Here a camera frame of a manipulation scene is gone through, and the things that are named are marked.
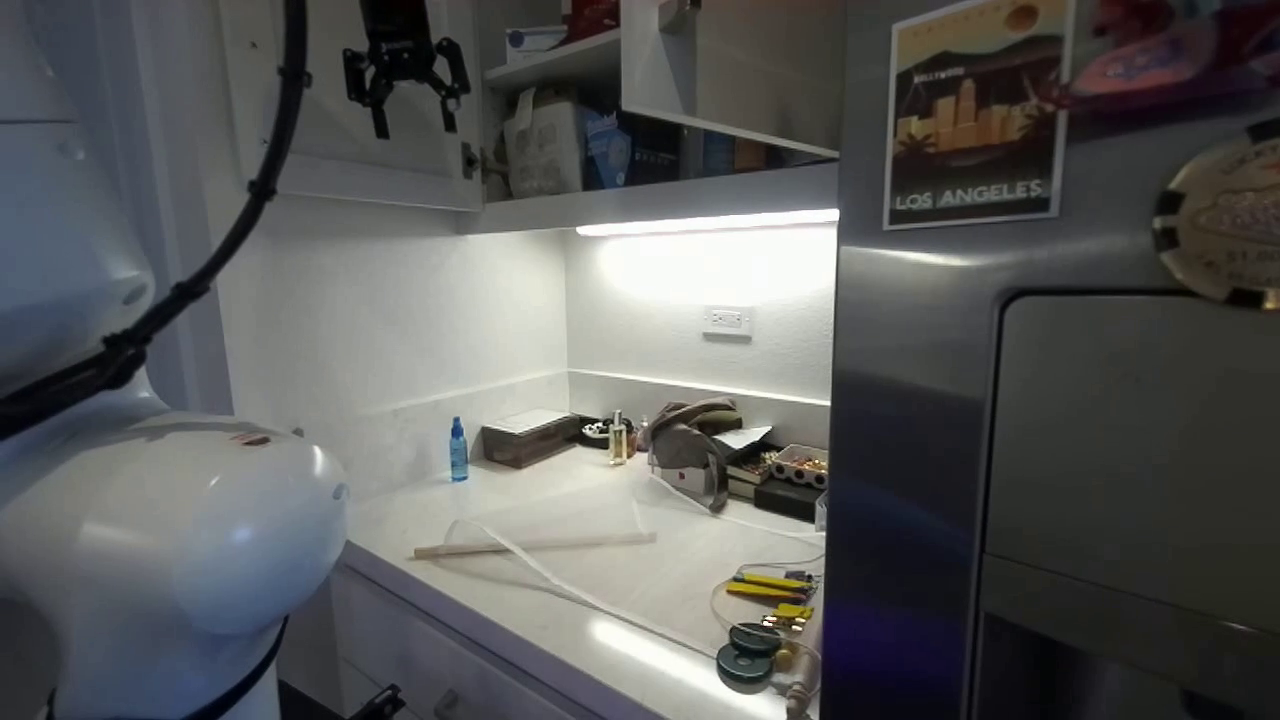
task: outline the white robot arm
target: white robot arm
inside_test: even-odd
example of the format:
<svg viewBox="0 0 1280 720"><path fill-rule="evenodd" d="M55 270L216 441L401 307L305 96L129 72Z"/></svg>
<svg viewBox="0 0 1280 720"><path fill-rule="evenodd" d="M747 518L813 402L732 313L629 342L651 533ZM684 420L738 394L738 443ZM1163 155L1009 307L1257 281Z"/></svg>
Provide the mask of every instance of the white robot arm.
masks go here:
<svg viewBox="0 0 1280 720"><path fill-rule="evenodd" d="M146 252L0 0L0 402L150 302ZM55 633L60 720L278 717L281 623L342 548L325 447L167 411L146 370L0 441L0 598Z"/></svg>

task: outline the white shelf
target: white shelf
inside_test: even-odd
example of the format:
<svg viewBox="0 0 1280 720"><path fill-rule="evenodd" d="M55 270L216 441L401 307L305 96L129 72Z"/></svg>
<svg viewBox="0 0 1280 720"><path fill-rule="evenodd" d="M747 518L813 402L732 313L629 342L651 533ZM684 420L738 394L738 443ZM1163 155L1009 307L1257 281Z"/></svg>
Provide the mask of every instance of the white shelf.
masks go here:
<svg viewBox="0 0 1280 720"><path fill-rule="evenodd" d="M576 196L491 201L473 218L473 232L527 232L527 226L792 210L792 209L837 209L837 163L637 183L637 188L576 190Z"/></svg>
<svg viewBox="0 0 1280 720"><path fill-rule="evenodd" d="M550 56L503 65L484 72L489 88L518 92L532 84L617 84L622 81L622 30L601 30Z"/></svg>

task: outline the led light strip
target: led light strip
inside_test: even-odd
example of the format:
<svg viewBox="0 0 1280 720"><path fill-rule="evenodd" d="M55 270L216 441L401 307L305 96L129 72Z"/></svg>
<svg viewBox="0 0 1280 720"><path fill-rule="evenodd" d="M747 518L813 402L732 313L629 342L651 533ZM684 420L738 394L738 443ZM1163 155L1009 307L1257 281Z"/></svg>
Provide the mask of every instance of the led light strip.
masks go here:
<svg viewBox="0 0 1280 720"><path fill-rule="evenodd" d="M677 232L746 232L746 226L803 226L837 222L842 209L803 210L756 210L756 214L679 214L679 218L637 218L637 222L580 222L576 234L677 234Z"/></svg>

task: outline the cabinet door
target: cabinet door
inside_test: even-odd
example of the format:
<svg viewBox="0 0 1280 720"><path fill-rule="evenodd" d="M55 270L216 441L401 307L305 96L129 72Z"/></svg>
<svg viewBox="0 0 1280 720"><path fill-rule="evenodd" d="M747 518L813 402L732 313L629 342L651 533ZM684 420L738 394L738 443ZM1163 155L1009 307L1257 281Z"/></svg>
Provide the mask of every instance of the cabinet door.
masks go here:
<svg viewBox="0 0 1280 720"><path fill-rule="evenodd" d="M414 717L440 720L568 720L532 681L482 657L469 640L440 627L433 616L387 597L383 587L342 570L334 580L338 649L343 687L374 694L374 687L401 682Z"/></svg>
<svg viewBox="0 0 1280 720"><path fill-rule="evenodd" d="M624 0L624 106L842 152L845 0Z"/></svg>
<svg viewBox="0 0 1280 720"><path fill-rule="evenodd" d="M473 2L427 0L433 30L452 35L464 56L475 53ZM224 65L235 110L244 181L258 176L278 110L281 0L221 0ZM374 110L349 99L343 46L365 53L361 0L313 0L313 88L283 163L283 196L414 204L475 210L482 181L469 176L464 142L475 146L475 92L461 105L461 132L446 132L440 99L423 84L397 84L387 96L387 141L377 141Z"/></svg>

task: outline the blue bottle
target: blue bottle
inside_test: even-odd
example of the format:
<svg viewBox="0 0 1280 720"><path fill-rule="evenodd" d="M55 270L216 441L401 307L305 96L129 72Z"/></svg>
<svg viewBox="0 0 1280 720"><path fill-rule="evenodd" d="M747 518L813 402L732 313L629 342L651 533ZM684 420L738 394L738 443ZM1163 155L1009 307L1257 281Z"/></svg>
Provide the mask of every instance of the blue bottle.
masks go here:
<svg viewBox="0 0 1280 720"><path fill-rule="evenodd" d="M448 481L464 482L469 472L473 472L469 430L464 430L464 420L452 416L452 428L448 428Z"/></svg>

